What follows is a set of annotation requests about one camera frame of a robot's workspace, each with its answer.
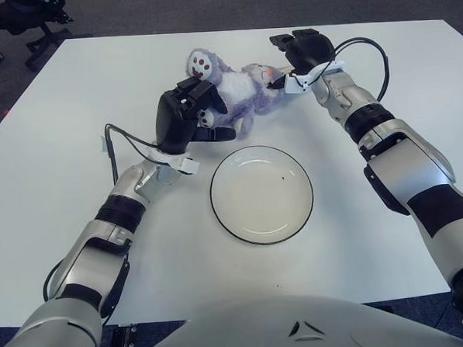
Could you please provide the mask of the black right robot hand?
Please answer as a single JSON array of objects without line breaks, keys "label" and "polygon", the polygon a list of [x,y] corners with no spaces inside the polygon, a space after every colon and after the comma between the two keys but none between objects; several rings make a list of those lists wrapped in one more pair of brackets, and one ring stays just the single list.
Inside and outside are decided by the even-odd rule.
[{"label": "black right robot hand", "polygon": [[318,30],[293,30],[291,34],[270,36],[269,40],[291,65],[286,74],[268,84],[271,90],[283,89],[286,94],[308,92],[335,58],[330,39]]}]

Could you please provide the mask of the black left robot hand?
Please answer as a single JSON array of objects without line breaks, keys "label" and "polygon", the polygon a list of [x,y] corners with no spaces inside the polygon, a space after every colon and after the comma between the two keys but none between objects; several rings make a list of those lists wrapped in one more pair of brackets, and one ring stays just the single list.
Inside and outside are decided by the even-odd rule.
[{"label": "black left robot hand", "polygon": [[156,119],[157,149],[165,154],[184,154],[190,142],[232,141],[237,132],[229,127],[209,128],[199,124],[199,113],[208,108],[226,112],[226,105],[211,82],[186,78],[164,92]]}]

